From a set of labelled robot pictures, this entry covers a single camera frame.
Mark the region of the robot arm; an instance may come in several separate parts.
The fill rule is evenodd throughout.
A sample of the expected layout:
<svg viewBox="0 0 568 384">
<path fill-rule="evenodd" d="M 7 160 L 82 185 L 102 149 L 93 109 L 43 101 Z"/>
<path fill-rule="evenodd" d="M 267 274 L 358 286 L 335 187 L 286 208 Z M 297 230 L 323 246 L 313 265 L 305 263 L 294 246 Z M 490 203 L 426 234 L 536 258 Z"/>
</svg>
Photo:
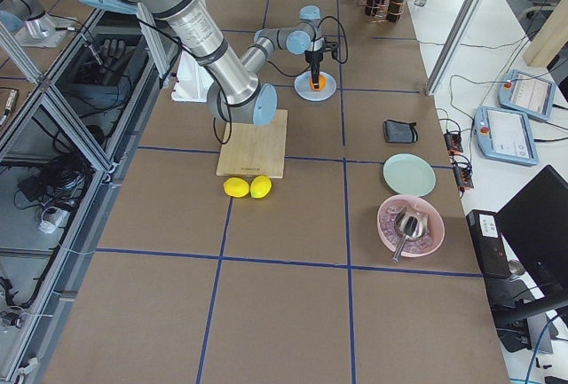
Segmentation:
<svg viewBox="0 0 568 384">
<path fill-rule="evenodd" d="M 303 7 L 293 27 L 263 29 L 238 57 L 201 0 L 79 0 L 94 8 L 134 14 L 143 4 L 157 20 L 166 21 L 196 62 L 213 79 L 207 95 L 209 110 L 219 120 L 266 125 L 277 110 L 277 92 L 256 73 L 276 50 L 295 55 L 323 45 L 318 25 L 320 9 Z"/>
<path fill-rule="evenodd" d="M 15 34 L 25 28 L 32 39 L 55 34 L 55 24 L 39 0 L 1 0 L 1 23 Z"/>
</svg>

